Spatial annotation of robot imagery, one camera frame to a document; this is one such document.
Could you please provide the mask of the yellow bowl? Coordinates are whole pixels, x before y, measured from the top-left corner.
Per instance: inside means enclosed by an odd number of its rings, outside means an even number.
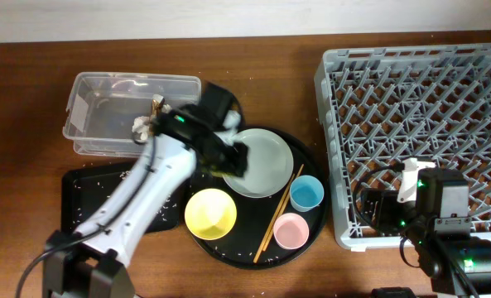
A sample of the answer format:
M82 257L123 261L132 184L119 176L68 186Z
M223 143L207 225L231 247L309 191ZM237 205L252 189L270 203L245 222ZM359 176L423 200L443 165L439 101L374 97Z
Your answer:
M237 220L233 198L219 189L204 189L190 197L185 207L185 224L197 238L211 241L224 237Z

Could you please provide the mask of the blue cup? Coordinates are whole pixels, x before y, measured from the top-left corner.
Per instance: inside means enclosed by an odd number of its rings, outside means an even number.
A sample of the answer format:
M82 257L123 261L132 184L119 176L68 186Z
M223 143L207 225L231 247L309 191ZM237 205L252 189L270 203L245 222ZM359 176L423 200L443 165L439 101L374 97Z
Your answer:
M291 206L299 212L308 212L317 207L324 196L324 186L312 175L301 175L291 183Z

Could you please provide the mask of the gold foil wrapper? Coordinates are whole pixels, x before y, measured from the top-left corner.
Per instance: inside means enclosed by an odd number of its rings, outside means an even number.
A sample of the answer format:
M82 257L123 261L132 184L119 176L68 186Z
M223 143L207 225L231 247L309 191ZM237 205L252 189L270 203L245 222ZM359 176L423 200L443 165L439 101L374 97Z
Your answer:
M152 96L152 112L151 117L155 118L162 110L165 104L165 99L160 94L154 94Z

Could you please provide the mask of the white napkin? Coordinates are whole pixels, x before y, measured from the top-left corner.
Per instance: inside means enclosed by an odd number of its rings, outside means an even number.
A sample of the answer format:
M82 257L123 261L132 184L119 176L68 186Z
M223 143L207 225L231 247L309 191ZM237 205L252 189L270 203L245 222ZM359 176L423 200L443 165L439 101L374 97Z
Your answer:
M168 104L164 104L160 107L161 113L169 113L172 110L172 107Z
M132 125L132 139L135 143L144 143L152 136L151 118L140 116L134 119Z

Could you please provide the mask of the pink cup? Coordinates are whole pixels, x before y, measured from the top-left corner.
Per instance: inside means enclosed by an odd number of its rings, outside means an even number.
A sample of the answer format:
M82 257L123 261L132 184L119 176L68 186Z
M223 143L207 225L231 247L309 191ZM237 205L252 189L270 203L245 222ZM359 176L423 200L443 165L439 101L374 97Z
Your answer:
M278 246L286 250L301 248L307 242L309 232L306 220L295 213L283 214L273 227L273 237Z

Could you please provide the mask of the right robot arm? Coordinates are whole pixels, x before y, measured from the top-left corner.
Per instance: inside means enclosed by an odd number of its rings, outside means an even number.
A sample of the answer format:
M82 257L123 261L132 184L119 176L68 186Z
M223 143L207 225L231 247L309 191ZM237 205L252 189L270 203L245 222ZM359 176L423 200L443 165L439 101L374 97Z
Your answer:
M470 232L469 185L456 170L426 168L414 178L413 201L396 190L354 193L358 218L383 235L398 235L417 254L417 268L439 296L491 297L491 242Z

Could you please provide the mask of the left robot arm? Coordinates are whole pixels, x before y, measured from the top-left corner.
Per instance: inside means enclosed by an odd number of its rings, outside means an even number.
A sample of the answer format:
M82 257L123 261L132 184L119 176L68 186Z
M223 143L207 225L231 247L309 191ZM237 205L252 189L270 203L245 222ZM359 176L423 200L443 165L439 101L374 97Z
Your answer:
M185 105L159 113L128 177L71 234L55 231L23 271L15 295L42 266L44 297L134 297L128 266L142 236L169 197L197 168L241 176L248 147L234 142L240 110Z

